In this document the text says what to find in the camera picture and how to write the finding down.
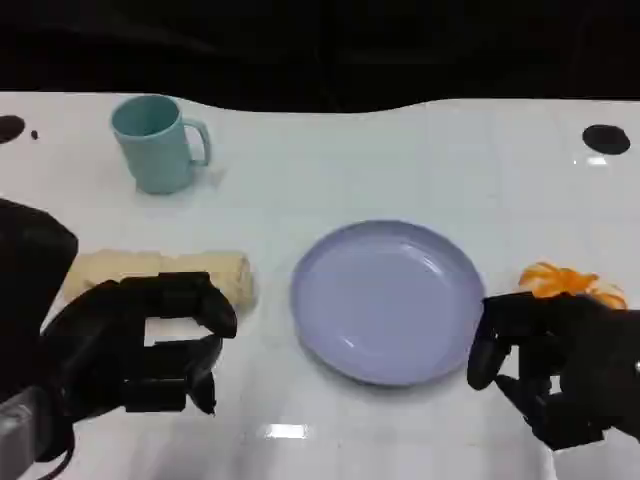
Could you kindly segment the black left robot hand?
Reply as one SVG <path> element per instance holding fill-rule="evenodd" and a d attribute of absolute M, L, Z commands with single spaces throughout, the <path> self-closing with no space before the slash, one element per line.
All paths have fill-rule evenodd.
<path fill-rule="evenodd" d="M 149 319 L 191 319 L 207 335 L 145 345 Z M 118 408 L 180 412 L 188 401 L 215 411 L 212 369 L 236 336 L 231 303 L 205 272 L 170 272 L 105 281 L 69 303 L 41 344 L 53 367 L 62 410 L 77 422 Z"/>

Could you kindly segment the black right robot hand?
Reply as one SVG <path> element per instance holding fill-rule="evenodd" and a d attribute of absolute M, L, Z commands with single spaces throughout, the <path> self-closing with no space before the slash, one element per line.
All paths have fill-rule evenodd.
<path fill-rule="evenodd" d="M 496 384 L 552 450 L 639 436 L 639 313 L 585 295 L 487 297 L 467 382 Z"/>

